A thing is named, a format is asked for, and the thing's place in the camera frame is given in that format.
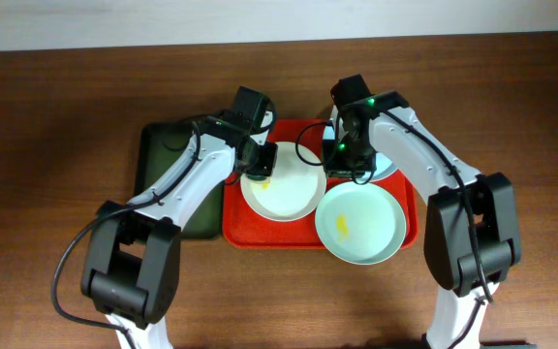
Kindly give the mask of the yellow green sponge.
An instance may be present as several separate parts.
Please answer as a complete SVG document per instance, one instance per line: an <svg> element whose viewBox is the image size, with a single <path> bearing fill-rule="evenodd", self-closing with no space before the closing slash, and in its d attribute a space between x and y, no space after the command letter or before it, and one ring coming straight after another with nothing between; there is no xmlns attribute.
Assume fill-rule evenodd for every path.
<svg viewBox="0 0 558 349"><path fill-rule="evenodd" d="M258 187L260 190L267 190L269 187L270 178L268 176L248 175L247 178L253 186Z"/></svg>

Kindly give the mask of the white plate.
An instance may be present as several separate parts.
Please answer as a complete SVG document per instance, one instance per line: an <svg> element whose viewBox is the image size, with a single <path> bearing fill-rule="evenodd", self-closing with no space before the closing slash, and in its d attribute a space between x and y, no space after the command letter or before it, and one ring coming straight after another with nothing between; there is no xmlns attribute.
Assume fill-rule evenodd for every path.
<svg viewBox="0 0 558 349"><path fill-rule="evenodd" d="M316 209L326 192L326 173L322 167L302 162L295 143L278 142L275 167L267 190L260 190L248 178L240 181L246 204L258 215L277 222L305 217Z"/></svg>

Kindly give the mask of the light green plate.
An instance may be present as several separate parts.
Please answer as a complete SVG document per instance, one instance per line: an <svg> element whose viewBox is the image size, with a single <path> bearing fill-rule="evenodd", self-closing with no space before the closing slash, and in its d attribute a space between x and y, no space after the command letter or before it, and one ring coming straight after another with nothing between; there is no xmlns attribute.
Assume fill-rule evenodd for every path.
<svg viewBox="0 0 558 349"><path fill-rule="evenodd" d="M315 227L326 250L354 265L375 265L391 258L408 233L404 210L385 189L342 183L320 201Z"/></svg>

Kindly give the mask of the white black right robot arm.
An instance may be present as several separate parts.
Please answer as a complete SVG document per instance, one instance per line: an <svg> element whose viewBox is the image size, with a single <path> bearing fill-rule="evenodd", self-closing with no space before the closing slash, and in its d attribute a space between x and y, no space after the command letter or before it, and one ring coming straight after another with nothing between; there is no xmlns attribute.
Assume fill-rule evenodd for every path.
<svg viewBox="0 0 558 349"><path fill-rule="evenodd" d="M501 173L482 174L445 148L398 92L372 93L363 77L330 90L333 138L324 170L336 178L372 175L381 153L427 205L424 258L438 284L425 348L479 348L493 295L521 258L515 198Z"/></svg>

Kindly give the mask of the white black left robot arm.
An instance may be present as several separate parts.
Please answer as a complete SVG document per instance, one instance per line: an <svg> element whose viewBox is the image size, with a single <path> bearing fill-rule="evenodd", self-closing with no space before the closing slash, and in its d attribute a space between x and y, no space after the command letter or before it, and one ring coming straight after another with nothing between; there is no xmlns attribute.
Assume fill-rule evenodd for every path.
<svg viewBox="0 0 558 349"><path fill-rule="evenodd" d="M270 177L277 115L261 92L238 88L232 106L193 122L177 160L125 205L107 201L90 225L81 292L104 313L123 348L168 348L165 315L179 282L181 233L233 173Z"/></svg>

